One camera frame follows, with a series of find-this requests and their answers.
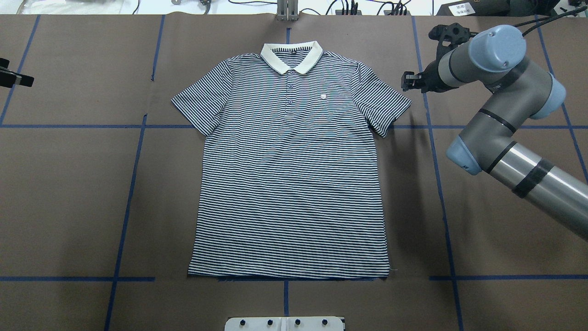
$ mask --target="gray robotic arm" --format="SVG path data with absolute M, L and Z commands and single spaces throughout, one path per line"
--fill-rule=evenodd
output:
M 487 172 L 588 241 L 588 186 L 512 140 L 527 118 L 557 110 L 565 88 L 525 56 L 526 42 L 513 26 L 472 34 L 459 24 L 438 25 L 429 36 L 439 40 L 437 60 L 419 74 L 405 72 L 403 90 L 445 92 L 481 81 L 492 92 L 447 157 L 472 175 Z

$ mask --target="shirt sleeve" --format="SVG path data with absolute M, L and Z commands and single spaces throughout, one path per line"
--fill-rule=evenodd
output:
M 412 101 L 381 81 L 371 68 L 359 63 L 353 88 L 353 101 L 367 123 L 382 137 Z
M 200 131 L 208 136 L 219 125 L 230 97 L 233 79 L 226 61 L 172 98 L 172 103 Z

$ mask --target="polo shirt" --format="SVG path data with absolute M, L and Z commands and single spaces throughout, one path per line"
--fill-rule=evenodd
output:
M 206 136 L 189 274 L 388 275 L 370 129 L 409 99 L 313 41 L 224 60 L 172 102 Z

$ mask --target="blue joint cap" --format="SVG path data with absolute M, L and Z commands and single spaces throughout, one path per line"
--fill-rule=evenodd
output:
M 476 159 L 470 150 L 467 149 L 466 144 L 460 136 L 457 136 L 455 140 L 453 140 L 445 152 L 445 155 L 471 175 L 477 175 L 482 171 Z
M 558 82 L 552 74 L 550 75 L 552 77 L 551 93 L 549 93 L 549 98 L 545 101 L 545 105 L 543 105 L 538 112 L 530 116 L 530 118 L 534 120 L 549 116 L 549 114 L 556 111 L 566 99 L 566 88 L 563 87 L 562 83 Z
M 468 46 L 470 59 L 487 72 L 503 72 L 514 68 L 527 53 L 527 42 L 519 29 L 498 25 L 477 34 Z

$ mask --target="label sticker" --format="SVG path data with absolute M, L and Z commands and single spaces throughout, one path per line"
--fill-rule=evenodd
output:
M 469 2 L 449 6 L 449 10 L 451 11 L 451 14 L 453 14 L 453 16 L 465 16 L 476 13 Z

